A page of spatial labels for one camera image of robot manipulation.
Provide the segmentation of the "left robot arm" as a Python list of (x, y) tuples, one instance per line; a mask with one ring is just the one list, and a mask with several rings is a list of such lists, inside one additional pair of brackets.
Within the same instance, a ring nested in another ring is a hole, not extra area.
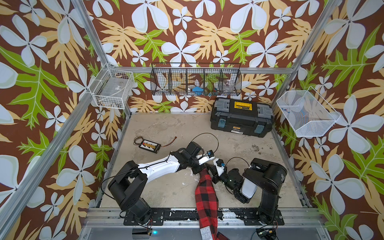
[(125, 163), (115, 176), (108, 178), (108, 190), (123, 212), (131, 215), (137, 224), (145, 225), (153, 216), (151, 207), (141, 197), (146, 184), (186, 168), (191, 168), (197, 174), (214, 157), (214, 151), (204, 151), (197, 143), (190, 142), (186, 148), (170, 152), (157, 161)]

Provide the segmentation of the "red plaid sleeve forearm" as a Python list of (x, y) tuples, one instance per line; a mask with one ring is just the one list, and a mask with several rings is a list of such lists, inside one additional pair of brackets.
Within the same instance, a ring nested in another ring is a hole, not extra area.
[(206, 169), (200, 172), (195, 200), (202, 240), (228, 240), (229, 238), (218, 232), (219, 201), (212, 178)]

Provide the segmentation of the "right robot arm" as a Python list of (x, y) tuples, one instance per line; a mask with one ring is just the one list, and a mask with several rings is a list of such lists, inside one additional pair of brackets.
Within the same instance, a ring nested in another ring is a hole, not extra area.
[(234, 197), (248, 204), (258, 189), (262, 198), (256, 212), (256, 220), (271, 224), (277, 214), (279, 194), (287, 176), (281, 164), (254, 158), (249, 167), (240, 174), (239, 169), (227, 170), (223, 160), (215, 158), (213, 164), (205, 164), (211, 172), (214, 184), (221, 182)]

